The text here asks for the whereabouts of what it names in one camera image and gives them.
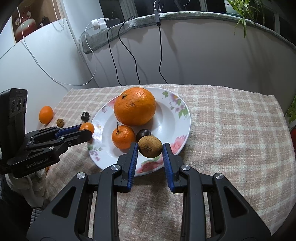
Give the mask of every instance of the metal screw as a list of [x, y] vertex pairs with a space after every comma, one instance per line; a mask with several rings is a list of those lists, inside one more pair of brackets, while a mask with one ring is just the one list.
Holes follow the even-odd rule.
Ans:
[[77, 178], [78, 179], [82, 179], [82, 178], [85, 178], [85, 173], [84, 172], [80, 172], [80, 173], [77, 173]]
[[181, 168], [182, 168], [183, 171], [188, 171], [190, 169], [190, 166], [182, 165]]
[[217, 179], [222, 179], [224, 177], [224, 175], [222, 174], [222, 173], [216, 173], [215, 174], [215, 178], [217, 178]]
[[113, 171], [117, 171], [117, 170], [120, 169], [120, 165], [117, 165], [117, 164], [112, 165], [111, 169], [112, 169]]

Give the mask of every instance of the brown fruit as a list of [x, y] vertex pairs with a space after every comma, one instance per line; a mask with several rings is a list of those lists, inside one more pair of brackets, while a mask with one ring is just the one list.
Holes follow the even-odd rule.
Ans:
[[63, 119], [58, 119], [58, 120], [57, 120], [57, 126], [58, 126], [58, 127], [63, 127], [64, 124], [65, 124], [65, 122], [64, 122]]
[[161, 141], [155, 136], [144, 136], [138, 142], [139, 152], [147, 158], [155, 158], [163, 151]]
[[116, 119], [127, 126], [146, 124], [155, 114], [156, 101], [144, 88], [133, 87], [118, 96], [114, 103]]
[[136, 136], [132, 128], [129, 126], [118, 126], [112, 133], [112, 141], [119, 149], [127, 149], [131, 147], [131, 143], [136, 141]]

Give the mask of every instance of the large orange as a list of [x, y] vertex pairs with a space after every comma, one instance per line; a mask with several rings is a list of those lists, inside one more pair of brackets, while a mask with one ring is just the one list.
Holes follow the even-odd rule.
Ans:
[[48, 124], [54, 116], [54, 112], [50, 106], [44, 106], [39, 112], [39, 120], [42, 124]]
[[141, 126], [155, 114], [156, 101], [150, 91], [133, 87], [124, 91], [114, 104], [114, 114], [122, 124]]

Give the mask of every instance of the fruit stem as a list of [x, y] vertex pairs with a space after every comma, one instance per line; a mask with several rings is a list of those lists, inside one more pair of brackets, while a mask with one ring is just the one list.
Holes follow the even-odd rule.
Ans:
[[120, 134], [119, 129], [118, 129], [118, 122], [117, 122], [117, 132], [115, 135]]

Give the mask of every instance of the white wall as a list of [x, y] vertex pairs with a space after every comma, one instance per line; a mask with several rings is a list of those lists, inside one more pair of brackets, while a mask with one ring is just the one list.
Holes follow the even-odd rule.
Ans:
[[[168, 83], [222, 85], [265, 95], [275, 95], [287, 111], [296, 93], [296, 51], [270, 33], [213, 20], [161, 21], [162, 74]], [[141, 83], [164, 83], [158, 73], [160, 40], [157, 26], [132, 29], [121, 37], [138, 62]], [[110, 43], [122, 85], [137, 84], [135, 64], [118, 39]], [[116, 86], [116, 72], [108, 44], [84, 54], [98, 69], [99, 87]]]
[[[58, 22], [53, 22], [28, 35], [25, 41], [50, 76], [64, 83], [84, 84], [92, 75], [78, 54], [67, 21], [64, 21], [64, 30], [60, 31], [62, 28]], [[58, 85], [36, 65], [22, 42], [18, 42], [0, 59], [0, 77], [0, 91], [10, 88], [28, 90], [26, 132], [40, 126], [40, 109], [45, 105], [54, 108], [68, 90], [98, 87], [94, 80], [84, 86]]]
[[76, 43], [92, 20], [104, 17], [99, 0], [60, 0], [60, 3]]
[[12, 17], [10, 17], [10, 19], [7, 21], [5, 27], [0, 33], [0, 58], [6, 53], [6, 51], [15, 45], [11, 18]]

